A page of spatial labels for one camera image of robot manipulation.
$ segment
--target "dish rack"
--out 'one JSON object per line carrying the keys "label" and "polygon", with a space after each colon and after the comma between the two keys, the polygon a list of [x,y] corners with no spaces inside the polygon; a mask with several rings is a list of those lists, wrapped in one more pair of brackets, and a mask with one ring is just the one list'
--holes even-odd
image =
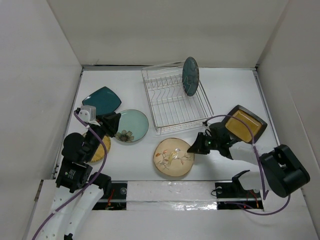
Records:
{"label": "dish rack", "polygon": [[214,115],[200,80],[196,93],[187,96],[182,71],[185,61],[144,67],[141,70],[153,125],[158,134],[202,126]]}

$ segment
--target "floral plate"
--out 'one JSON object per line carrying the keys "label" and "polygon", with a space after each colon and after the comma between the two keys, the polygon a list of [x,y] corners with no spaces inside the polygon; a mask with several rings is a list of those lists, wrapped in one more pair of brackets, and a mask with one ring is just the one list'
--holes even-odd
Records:
{"label": "floral plate", "polygon": [[187,174],[195,160],[194,153],[188,153],[190,145],[179,138],[167,138],[157,146],[153,162],[156,168],[171,177]]}
{"label": "floral plate", "polygon": [[120,113],[121,117],[115,138],[125,143],[133,143],[142,139],[149,128],[146,115],[134,109],[124,110]]}

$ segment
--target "purple cable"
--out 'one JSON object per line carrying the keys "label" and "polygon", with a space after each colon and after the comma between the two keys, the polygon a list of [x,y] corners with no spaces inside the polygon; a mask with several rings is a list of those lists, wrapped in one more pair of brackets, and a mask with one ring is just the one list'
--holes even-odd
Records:
{"label": "purple cable", "polygon": [[[82,121],[80,119],[80,117],[78,117],[76,111],[73,112],[73,115],[75,116],[75,118],[85,127],[87,127],[87,124]],[[59,206],[56,210],[54,210],[54,212],[59,212],[61,209],[63,209],[66,205],[68,205],[69,203],[71,203],[75,198],[77,198],[79,195],[81,195],[86,189],[87,187],[89,187],[98,177],[98,175],[101,173],[102,169],[104,168],[105,164],[106,164],[106,160],[107,160],[107,147],[105,145],[105,143],[102,141],[102,139],[96,134],[95,131],[92,130],[91,127],[88,128],[89,131],[96,137],[96,139],[99,140],[99,142],[101,143],[103,150],[104,150],[104,157],[103,157],[103,162],[101,167],[99,168],[97,174],[94,175],[94,177],[73,197],[71,197],[68,201],[66,201],[65,203],[63,203],[61,206]],[[38,234],[40,233],[41,229],[46,225],[46,223],[54,216],[54,213],[50,213],[50,215],[43,221],[43,223],[39,226],[39,228],[37,229],[37,231],[35,232],[32,240],[36,240],[36,237],[38,236]]]}
{"label": "purple cable", "polygon": [[215,118],[219,118],[219,117],[229,117],[229,118],[236,119],[239,122],[241,122],[243,125],[245,125],[246,128],[249,130],[250,135],[251,135],[251,139],[252,139],[253,151],[254,151],[254,154],[255,154],[255,157],[256,157],[256,161],[258,162],[258,167],[259,167],[259,171],[260,171],[261,184],[262,184],[262,198],[263,198],[263,200],[266,200],[266,197],[267,197],[269,191],[266,191],[264,171],[263,171],[262,164],[261,164],[261,161],[260,161],[260,158],[259,158],[258,150],[257,150],[256,145],[255,145],[255,136],[254,136],[253,132],[251,131],[250,127],[244,121],[242,121],[241,119],[239,119],[239,118],[237,118],[235,116],[232,116],[232,115],[221,114],[221,115],[217,115],[217,116],[212,116],[212,117],[209,117],[205,122],[207,123],[209,120],[215,119]]}
{"label": "purple cable", "polygon": [[248,212],[248,213],[251,213],[251,214],[254,214],[254,215],[258,215],[258,216],[269,216],[269,215],[273,215],[273,214],[277,214],[279,212],[281,212],[283,209],[285,209],[289,202],[290,202],[290,194],[288,195],[288,199],[286,201],[286,203],[283,205],[283,207],[281,207],[280,209],[276,210],[276,211],[273,211],[273,212],[267,212],[267,213],[259,213],[259,212],[254,212],[254,211],[249,211],[247,209],[244,209],[243,207],[241,206],[244,206],[246,208],[250,208],[250,209],[254,209],[253,207],[247,205],[247,204],[244,204],[244,203],[240,203],[240,202],[234,202],[234,201],[225,201],[224,203],[225,204],[234,204],[234,205],[237,205],[239,208],[241,208],[242,210]]}

